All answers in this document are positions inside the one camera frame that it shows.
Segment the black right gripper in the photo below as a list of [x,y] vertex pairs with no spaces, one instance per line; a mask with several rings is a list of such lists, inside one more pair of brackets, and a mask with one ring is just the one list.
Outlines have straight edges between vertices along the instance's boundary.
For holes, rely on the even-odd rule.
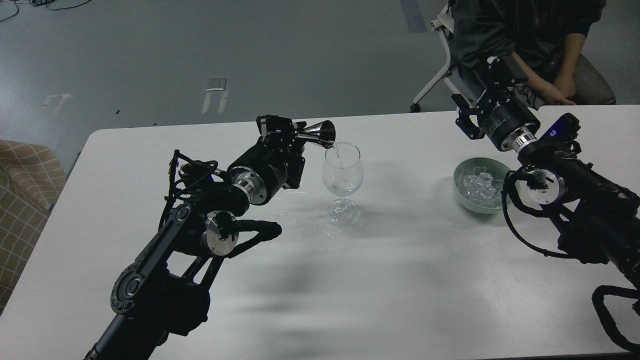
[[[525,146],[537,141],[541,123],[519,99],[510,95],[514,89],[526,85],[526,72],[512,55],[487,57],[482,62],[482,84],[485,91],[477,101],[477,108],[461,93],[451,99],[457,106],[455,125],[472,141],[487,135],[500,152],[521,152]],[[478,116],[478,125],[471,116]]]

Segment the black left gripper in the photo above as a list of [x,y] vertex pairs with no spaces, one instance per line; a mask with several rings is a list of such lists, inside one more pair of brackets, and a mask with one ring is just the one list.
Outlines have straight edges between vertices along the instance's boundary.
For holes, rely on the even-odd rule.
[[292,121],[277,115],[256,117],[260,136],[228,168],[231,183],[247,193],[251,205],[270,202],[280,190],[300,188],[306,164],[306,140],[299,137],[306,121]]

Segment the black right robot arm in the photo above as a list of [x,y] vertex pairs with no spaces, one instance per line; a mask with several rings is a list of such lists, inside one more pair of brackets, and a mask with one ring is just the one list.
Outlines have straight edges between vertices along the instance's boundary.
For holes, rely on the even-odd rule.
[[509,199],[520,212],[549,219],[558,230],[557,251],[526,241],[503,208],[508,228],[522,244],[544,256],[614,264],[632,288],[599,285],[591,301],[610,340],[638,354],[639,345],[622,335],[605,304],[606,296],[632,299],[632,309],[639,311],[638,194],[578,158],[582,151],[577,141],[579,119],[570,112],[537,136],[540,121],[514,95],[528,77],[512,55],[490,56],[473,73],[482,86],[481,96],[470,104],[462,94],[452,95],[458,107],[455,123],[469,139],[487,137],[496,150],[517,154],[520,167],[509,170],[503,179],[502,205]]

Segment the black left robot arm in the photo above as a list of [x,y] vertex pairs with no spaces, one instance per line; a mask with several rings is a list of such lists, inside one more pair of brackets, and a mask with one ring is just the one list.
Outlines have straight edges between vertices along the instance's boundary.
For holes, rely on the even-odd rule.
[[157,234],[115,280],[115,317],[87,360],[147,360],[169,335],[186,337],[208,319],[210,288],[224,260],[282,234],[280,224],[243,219],[280,189],[300,186],[307,141],[322,125],[277,115],[256,119],[256,144],[226,170],[179,150]]

